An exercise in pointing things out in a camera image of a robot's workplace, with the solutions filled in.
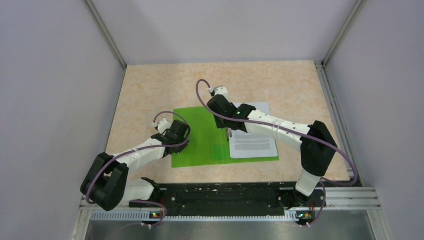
beige countertop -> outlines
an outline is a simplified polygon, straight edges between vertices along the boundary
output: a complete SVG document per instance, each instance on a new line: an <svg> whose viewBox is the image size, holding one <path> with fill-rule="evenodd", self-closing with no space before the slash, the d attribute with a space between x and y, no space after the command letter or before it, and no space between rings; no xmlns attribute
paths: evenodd
<svg viewBox="0 0 424 240"><path fill-rule="evenodd" d="M225 86L234 102L268 102L271 114L295 123L324 122L336 131L313 61L219 62L128 66L106 152L134 148L156 133L151 123L161 111L201 106L196 82ZM206 85L202 99L211 97ZM171 115L163 115L169 121ZM150 178L157 183L295 182L301 154L277 142L280 160L227 165L171 168L171 156L145 165L129 179ZM343 158L336 154L326 177L349 180Z"/></svg>

white wall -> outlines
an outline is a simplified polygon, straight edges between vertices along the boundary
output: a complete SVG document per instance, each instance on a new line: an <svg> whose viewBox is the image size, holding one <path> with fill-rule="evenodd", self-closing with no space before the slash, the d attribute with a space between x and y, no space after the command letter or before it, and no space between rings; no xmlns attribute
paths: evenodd
<svg viewBox="0 0 424 240"><path fill-rule="evenodd" d="M0 239L71 237L123 70L82 0L0 3Z"/></svg>
<svg viewBox="0 0 424 240"><path fill-rule="evenodd" d="M329 66L395 239L423 239L424 1L368 1Z"/></svg>
<svg viewBox="0 0 424 240"><path fill-rule="evenodd" d="M94 0L129 65L322 60L356 0Z"/></svg>

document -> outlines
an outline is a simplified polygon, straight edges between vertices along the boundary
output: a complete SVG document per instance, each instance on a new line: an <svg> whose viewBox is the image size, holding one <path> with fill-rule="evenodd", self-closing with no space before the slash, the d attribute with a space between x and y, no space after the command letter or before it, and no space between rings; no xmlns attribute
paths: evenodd
<svg viewBox="0 0 424 240"><path fill-rule="evenodd" d="M238 108L242 103L234 103ZM270 105L267 102L246 103L256 109L270 114ZM229 140L229 155L232 159L270 158L277 157L276 141L272 138L246 133L240 130L231 131Z"/></svg>

green mat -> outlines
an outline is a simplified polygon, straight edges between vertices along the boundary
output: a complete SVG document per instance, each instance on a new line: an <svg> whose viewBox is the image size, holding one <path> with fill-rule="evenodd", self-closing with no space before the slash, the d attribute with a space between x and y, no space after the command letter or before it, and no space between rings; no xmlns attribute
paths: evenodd
<svg viewBox="0 0 424 240"><path fill-rule="evenodd" d="M225 129L218 129L213 115L204 107L174 109L187 120L191 127L190 143L179 154L172 155L172 167L184 168L204 165L222 165L278 161L276 157L240 158L230 157L230 143Z"/></svg>

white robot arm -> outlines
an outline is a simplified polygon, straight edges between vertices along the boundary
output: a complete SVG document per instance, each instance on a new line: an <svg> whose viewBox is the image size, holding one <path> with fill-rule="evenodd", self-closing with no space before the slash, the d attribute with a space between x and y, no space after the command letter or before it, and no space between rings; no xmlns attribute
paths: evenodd
<svg viewBox="0 0 424 240"><path fill-rule="evenodd" d="M179 120L171 124L164 118L154 124L154 127L158 133L135 148L112 155L100 153L81 185L81 193L84 195L88 193L89 199L106 211L114 209L122 201L148 200L154 191L154 186L147 180L139 179L140 188L137 192L126 192L128 175L151 161L180 153L188 146L187 137L190 134L190 127Z"/></svg>
<svg viewBox="0 0 424 240"><path fill-rule="evenodd" d="M303 171L295 189L309 197L323 177L333 159L335 151L315 141L279 129L279 126L310 135L337 146L324 123L315 121L313 125L299 124L277 118L261 112L254 106L242 104L235 107L229 100L229 93L224 86L209 89L212 99L207 106L215 113L227 118L268 123L235 122L215 116L218 128L241 130L250 134L260 134L286 143L301 152Z"/></svg>

